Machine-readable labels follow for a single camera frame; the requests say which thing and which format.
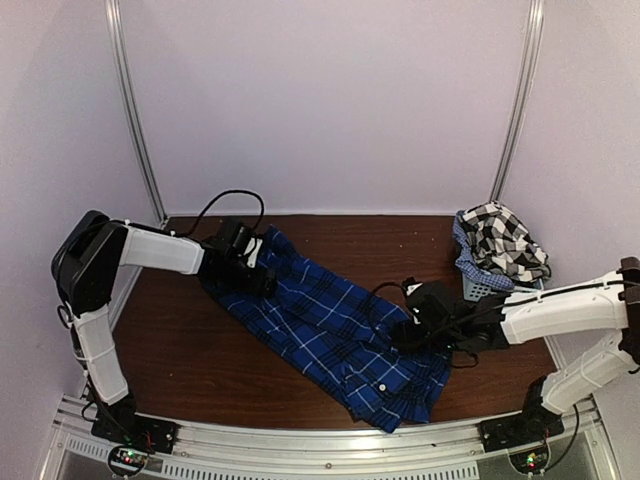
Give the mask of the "light blue plastic basket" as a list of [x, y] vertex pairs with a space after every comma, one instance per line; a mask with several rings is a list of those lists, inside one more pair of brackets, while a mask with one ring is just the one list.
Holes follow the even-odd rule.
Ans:
[[[484, 284], [480, 284], [475, 281], [469, 280], [464, 274], [461, 275], [461, 278], [462, 278], [463, 298], [466, 301], [479, 302], [480, 299], [485, 296], [503, 293], [503, 290], [496, 290]], [[544, 289], [544, 282], [542, 280], [537, 280], [531, 285], [516, 284], [511, 291], [530, 293], [535, 290], [543, 290], [543, 289]]]

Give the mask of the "small blue gingham shirt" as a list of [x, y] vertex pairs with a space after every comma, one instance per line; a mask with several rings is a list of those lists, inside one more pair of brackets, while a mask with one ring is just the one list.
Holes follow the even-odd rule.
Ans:
[[472, 255], [471, 243], [462, 225], [463, 213], [463, 210], [458, 211], [453, 220], [452, 237], [457, 247], [455, 266], [465, 280], [478, 288], [482, 288], [484, 291], [511, 291], [515, 287], [511, 279], [502, 274], [491, 273], [477, 265]]

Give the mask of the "blue plaid long sleeve shirt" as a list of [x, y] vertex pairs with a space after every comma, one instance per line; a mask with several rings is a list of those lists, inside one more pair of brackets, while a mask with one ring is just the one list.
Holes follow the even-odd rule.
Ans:
[[282, 231], [267, 229], [261, 266], [276, 272], [271, 298], [212, 282], [204, 291], [247, 331], [320, 386], [356, 420], [387, 433], [428, 423], [450, 377], [446, 353], [405, 354], [391, 328], [405, 312], [301, 255]]

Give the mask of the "black white checked shirt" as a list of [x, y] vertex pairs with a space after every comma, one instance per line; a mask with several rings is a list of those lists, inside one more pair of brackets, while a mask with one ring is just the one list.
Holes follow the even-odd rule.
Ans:
[[505, 275], [515, 285], [551, 278], [548, 254], [512, 210], [492, 201], [463, 211], [462, 225], [480, 268]]

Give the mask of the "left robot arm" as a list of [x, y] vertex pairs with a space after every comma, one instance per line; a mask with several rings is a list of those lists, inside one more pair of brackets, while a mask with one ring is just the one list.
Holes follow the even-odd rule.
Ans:
[[265, 238], [227, 218], [205, 240], [190, 232], [162, 231], [90, 210], [76, 224], [51, 262], [61, 306], [98, 403], [112, 407], [103, 420], [123, 444], [137, 442], [144, 424], [122, 406], [131, 396], [110, 325], [109, 305], [120, 268], [134, 266], [195, 276], [233, 292], [269, 298], [273, 269], [259, 265]]

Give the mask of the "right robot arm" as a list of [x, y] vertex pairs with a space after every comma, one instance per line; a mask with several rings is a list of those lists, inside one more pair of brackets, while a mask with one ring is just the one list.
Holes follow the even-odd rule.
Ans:
[[535, 440], [579, 400], [639, 369], [639, 260], [595, 280], [550, 290], [500, 292], [458, 299], [439, 282], [409, 286], [410, 317], [392, 328], [400, 351], [426, 347], [478, 354], [528, 341], [582, 331], [606, 336], [562, 369], [530, 386], [523, 412], [513, 419], [519, 440]]

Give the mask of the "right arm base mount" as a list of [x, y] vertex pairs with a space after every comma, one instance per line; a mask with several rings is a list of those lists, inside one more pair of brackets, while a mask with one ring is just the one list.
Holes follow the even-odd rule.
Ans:
[[520, 413], [484, 420], [479, 424], [478, 430], [486, 453], [544, 442], [565, 431], [562, 416], [542, 406], [545, 380], [543, 376], [530, 384]]

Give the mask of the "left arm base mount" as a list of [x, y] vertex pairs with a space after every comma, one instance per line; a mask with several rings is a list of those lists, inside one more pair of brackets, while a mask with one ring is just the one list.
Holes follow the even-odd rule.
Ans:
[[131, 393], [113, 405], [107, 405], [99, 397], [93, 403], [97, 407], [91, 427], [93, 436], [151, 454], [173, 452], [177, 424], [138, 414]]

